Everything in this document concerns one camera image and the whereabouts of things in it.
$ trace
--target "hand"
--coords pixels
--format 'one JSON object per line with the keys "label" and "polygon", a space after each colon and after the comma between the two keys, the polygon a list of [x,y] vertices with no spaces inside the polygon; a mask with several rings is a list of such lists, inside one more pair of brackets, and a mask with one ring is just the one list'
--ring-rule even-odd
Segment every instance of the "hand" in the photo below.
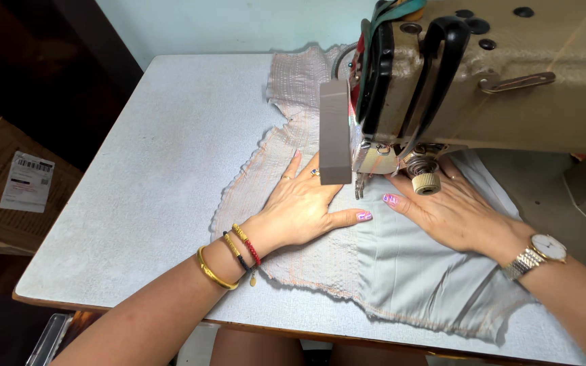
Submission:
{"label": "hand", "polygon": [[440,192],[420,196],[408,177],[387,175],[403,196],[386,194],[384,202],[440,244],[458,251],[477,251],[501,265],[514,260],[528,245],[534,229],[494,211],[449,157],[443,156],[439,163]]}
{"label": "hand", "polygon": [[295,177],[301,160],[301,154],[296,151],[263,210],[241,225],[249,237],[258,236],[257,241],[266,246],[261,252],[305,244],[330,230],[372,219],[370,212],[358,208],[328,213],[329,203],[342,184],[321,186],[320,177],[311,174],[318,168],[318,153]]}

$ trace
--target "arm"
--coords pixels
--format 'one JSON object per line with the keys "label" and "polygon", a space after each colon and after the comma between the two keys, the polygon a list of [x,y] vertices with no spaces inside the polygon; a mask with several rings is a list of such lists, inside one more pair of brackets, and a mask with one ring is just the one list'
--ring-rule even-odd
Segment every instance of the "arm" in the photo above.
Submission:
{"label": "arm", "polygon": [[[295,177],[300,161],[296,152],[284,175]],[[240,225],[261,257],[372,217],[356,208],[328,213],[342,186],[321,186],[320,179],[309,174],[317,167],[318,154],[297,178],[280,180],[264,209]],[[239,237],[233,232],[231,237],[248,266],[254,265]],[[245,273],[222,238],[208,245],[203,257],[226,283],[235,283]],[[225,292],[200,270],[193,255],[110,310],[67,346],[52,366],[166,365]]]}
{"label": "arm", "polygon": [[[440,167],[442,191],[438,194],[416,195],[410,179],[397,175],[389,179],[403,196],[386,195],[384,201],[443,245],[477,251],[500,266],[517,258],[536,231],[494,211],[449,158],[441,159]],[[586,353],[586,267],[571,256],[566,261],[533,268],[520,283],[555,315]]]}

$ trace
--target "woman's left hand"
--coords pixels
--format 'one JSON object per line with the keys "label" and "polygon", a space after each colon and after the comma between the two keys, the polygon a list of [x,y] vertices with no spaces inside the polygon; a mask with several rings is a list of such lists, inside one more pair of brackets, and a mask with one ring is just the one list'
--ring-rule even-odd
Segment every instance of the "woman's left hand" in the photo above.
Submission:
{"label": "woman's left hand", "polygon": [[301,160],[296,151],[264,208],[241,225],[253,243],[259,242],[262,252],[305,244],[330,230],[372,219],[370,212],[358,208],[328,213],[342,184],[321,186],[320,177],[311,174],[318,169],[318,153],[295,177]]}

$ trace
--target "leg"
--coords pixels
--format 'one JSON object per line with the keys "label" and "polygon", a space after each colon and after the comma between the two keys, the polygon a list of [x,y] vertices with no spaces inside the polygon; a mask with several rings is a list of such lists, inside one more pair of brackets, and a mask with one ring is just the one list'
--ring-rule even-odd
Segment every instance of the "leg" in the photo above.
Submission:
{"label": "leg", "polygon": [[210,366],[304,366],[299,339],[219,329]]}
{"label": "leg", "polygon": [[334,344],[330,366],[351,365],[402,365],[427,366],[427,359],[420,353],[405,353],[381,348],[367,348]]}

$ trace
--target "fingernail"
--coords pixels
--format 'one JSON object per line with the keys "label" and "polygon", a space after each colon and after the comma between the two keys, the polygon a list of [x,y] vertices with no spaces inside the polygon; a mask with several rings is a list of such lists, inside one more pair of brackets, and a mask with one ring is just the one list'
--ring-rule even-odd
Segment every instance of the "fingernail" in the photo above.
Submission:
{"label": "fingernail", "polygon": [[395,207],[399,203],[399,198],[397,198],[391,194],[385,194],[383,197],[383,200],[390,207]]}
{"label": "fingernail", "polygon": [[363,222],[363,221],[370,221],[372,220],[372,212],[363,211],[356,214],[356,221]]}

